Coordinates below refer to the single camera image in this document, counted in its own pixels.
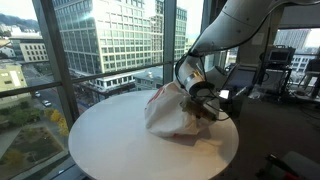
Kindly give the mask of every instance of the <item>hill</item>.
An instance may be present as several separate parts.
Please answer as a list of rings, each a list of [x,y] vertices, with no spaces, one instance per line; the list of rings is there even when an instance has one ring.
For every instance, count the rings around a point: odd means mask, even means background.
[[[24,29],[34,29],[39,31],[39,24],[37,21],[32,19],[21,19],[16,16],[9,16],[0,13],[0,24],[5,24],[7,26],[19,26],[20,29],[23,31]]]

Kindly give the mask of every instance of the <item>car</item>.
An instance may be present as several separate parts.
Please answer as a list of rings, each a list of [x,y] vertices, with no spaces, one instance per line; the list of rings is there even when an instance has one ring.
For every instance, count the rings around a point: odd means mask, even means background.
[[[50,107],[50,106],[51,106],[51,102],[48,101],[48,100],[43,100],[43,101],[42,101],[42,104],[43,104],[45,107]]]
[[[34,96],[35,96],[35,97],[40,97],[41,94],[40,94],[38,91],[36,91],[36,92],[34,93]]]

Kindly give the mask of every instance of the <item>glass facade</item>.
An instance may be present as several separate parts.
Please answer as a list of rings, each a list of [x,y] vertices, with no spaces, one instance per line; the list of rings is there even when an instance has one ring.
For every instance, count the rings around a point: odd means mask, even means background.
[[[163,62],[163,1],[53,3],[68,65],[75,76]],[[186,10],[177,11],[176,56],[181,57],[187,18]]]

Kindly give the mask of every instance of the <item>wall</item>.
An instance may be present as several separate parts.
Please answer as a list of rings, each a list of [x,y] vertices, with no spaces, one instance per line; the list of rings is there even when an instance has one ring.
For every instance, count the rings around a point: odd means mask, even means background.
[[[8,47],[1,47],[0,53],[1,52],[6,54],[9,58],[16,57],[16,54],[14,53],[13,49],[8,48]]]
[[[26,62],[49,61],[44,43],[20,43],[20,49]]]

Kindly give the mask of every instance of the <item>white table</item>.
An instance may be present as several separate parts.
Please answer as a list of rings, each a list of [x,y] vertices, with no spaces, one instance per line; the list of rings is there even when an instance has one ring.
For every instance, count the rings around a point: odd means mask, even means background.
[[[239,142],[232,120],[216,122],[197,136],[157,137],[144,122],[144,108],[154,92],[111,97],[79,117],[69,150],[86,174],[107,180],[201,180],[227,167]]]

